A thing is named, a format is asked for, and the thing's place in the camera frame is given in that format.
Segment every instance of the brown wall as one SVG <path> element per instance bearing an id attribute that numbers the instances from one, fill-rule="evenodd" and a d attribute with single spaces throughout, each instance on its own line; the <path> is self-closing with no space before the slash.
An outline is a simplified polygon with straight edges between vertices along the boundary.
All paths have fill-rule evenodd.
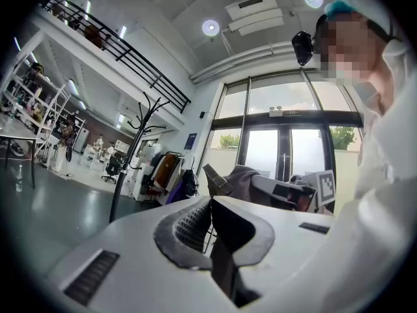
<path id="1" fill-rule="evenodd" d="M 125 134 L 116 131 L 114 128 L 111 128 L 102 122 L 98 121 L 94 117 L 91 117 L 87 112 L 83 111 L 79 107 L 76 107 L 69 101 L 67 102 L 65 109 L 69 112 L 74 112 L 76 110 L 79 111 L 77 116 L 79 118 L 85 119 L 86 123 L 84 124 L 83 128 L 86 128 L 89 131 L 89 135 L 87 136 L 87 143 L 93 144 L 100 134 L 103 135 L 103 148 L 107 148 L 110 146 L 110 142 L 116 142 L 117 140 L 121 140 L 124 143 L 130 145 L 133 142 L 131 137 L 126 136 Z"/>

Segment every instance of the person's neck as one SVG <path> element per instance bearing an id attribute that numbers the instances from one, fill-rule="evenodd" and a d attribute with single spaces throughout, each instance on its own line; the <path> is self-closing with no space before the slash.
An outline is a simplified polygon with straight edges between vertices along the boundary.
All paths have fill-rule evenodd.
<path id="1" fill-rule="evenodd" d="M 379 106 L 382 114 L 390 108 L 394 101 L 394 79 L 390 68 L 382 57 L 386 45 L 387 43 L 381 40 L 377 46 L 376 54 L 378 60 L 368 79 L 368 82 L 375 88 L 379 95 Z"/>

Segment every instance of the metal railing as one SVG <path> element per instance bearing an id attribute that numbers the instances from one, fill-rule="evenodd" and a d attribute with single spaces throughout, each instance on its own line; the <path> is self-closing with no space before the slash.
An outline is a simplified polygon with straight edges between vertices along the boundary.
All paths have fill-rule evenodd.
<path id="1" fill-rule="evenodd" d="M 157 90 L 182 113 L 190 99 L 148 59 L 108 26 L 69 0 L 45 0 L 41 7 L 65 22 L 103 51 L 109 52 Z"/>

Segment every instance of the ceiling vent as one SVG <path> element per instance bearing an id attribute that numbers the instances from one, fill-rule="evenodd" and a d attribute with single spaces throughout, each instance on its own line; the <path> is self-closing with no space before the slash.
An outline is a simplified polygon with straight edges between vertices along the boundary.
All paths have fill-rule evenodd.
<path id="1" fill-rule="evenodd" d="M 245 0 L 226 7 L 233 22 L 232 31 L 238 30 L 244 36 L 259 30 L 283 25 L 282 11 L 275 0 Z"/>

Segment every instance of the blue cap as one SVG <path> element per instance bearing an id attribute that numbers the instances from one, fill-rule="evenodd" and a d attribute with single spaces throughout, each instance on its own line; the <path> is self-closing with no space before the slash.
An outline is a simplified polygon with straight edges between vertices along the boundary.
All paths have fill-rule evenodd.
<path id="1" fill-rule="evenodd" d="M 351 6 L 348 0 L 335 0 L 324 8 L 324 13 L 328 18 L 336 14 L 350 14 L 351 12 L 356 12 L 356 9 Z"/>

